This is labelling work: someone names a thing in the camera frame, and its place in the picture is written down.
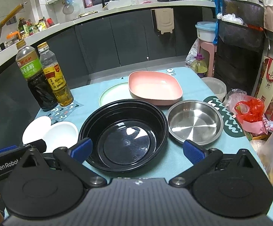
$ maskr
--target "red plastic bag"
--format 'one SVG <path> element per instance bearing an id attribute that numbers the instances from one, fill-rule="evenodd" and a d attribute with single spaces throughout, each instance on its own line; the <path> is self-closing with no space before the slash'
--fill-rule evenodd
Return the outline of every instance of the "red plastic bag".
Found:
<path id="1" fill-rule="evenodd" d="M 235 111 L 238 120 L 241 119 L 250 123 L 262 121 L 264 103 L 256 98 L 249 101 L 240 101 L 236 104 Z"/>

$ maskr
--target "white plate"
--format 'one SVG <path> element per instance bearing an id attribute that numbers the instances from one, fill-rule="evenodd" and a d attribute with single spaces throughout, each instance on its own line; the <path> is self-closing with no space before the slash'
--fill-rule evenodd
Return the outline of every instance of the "white plate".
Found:
<path id="1" fill-rule="evenodd" d="M 78 141 L 78 129 L 72 122 L 58 122 L 49 128 L 43 140 L 47 145 L 45 153 L 52 153 L 54 149 L 62 146 L 70 148 Z"/>
<path id="2" fill-rule="evenodd" d="M 130 95 L 128 82 L 120 83 L 108 88 L 99 99 L 99 106 L 109 104 L 113 101 L 133 98 Z"/>
<path id="3" fill-rule="evenodd" d="M 32 121 L 25 129 L 22 137 L 23 144 L 42 139 L 51 126 L 51 119 L 48 116 L 41 116 Z"/>

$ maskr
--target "blue gripper pad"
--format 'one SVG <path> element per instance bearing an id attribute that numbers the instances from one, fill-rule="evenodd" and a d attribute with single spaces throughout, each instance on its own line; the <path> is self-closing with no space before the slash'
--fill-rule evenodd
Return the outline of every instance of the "blue gripper pad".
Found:
<path id="1" fill-rule="evenodd" d="M 0 149 L 0 153 L 18 148 L 16 145 L 12 145 L 3 149 Z"/>
<path id="2" fill-rule="evenodd" d="M 186 140 L 183 144 L 183 151 L 185 157 L 194 165 L 205 158 L 205 153 L 196 147 L 191 140 Z"/>
<path id="3" fill-rule="evenodd" d="M 76 161 L 83 163 L 92 153 L 93 143 L 90 138 L 84 138 L 68 149 L 68 154 Z"/>

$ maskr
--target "blue lid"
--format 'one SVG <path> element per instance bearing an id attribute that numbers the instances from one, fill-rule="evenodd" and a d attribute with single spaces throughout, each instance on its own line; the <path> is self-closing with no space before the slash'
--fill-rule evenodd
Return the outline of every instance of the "blue lid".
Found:
<path id="1" fill-rule="evenodd" d="M 206 30 L 206 31 L 215 31 L 216 30 L 216 23 L 215 22 L 197 22 L 195 25 L 196 28 Z"/>

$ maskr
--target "purple bottle cap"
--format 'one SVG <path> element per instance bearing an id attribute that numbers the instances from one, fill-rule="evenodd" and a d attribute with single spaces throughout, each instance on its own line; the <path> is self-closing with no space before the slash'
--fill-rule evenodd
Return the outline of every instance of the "purple bottle cap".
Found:
<path id="1" fill-rule="evenodd" d="M 197 56 L 195 57 L 195 59 L 197 60 L 203 60 L 205 57 L 202 56 L 201 53 L 198 53 Z"/>

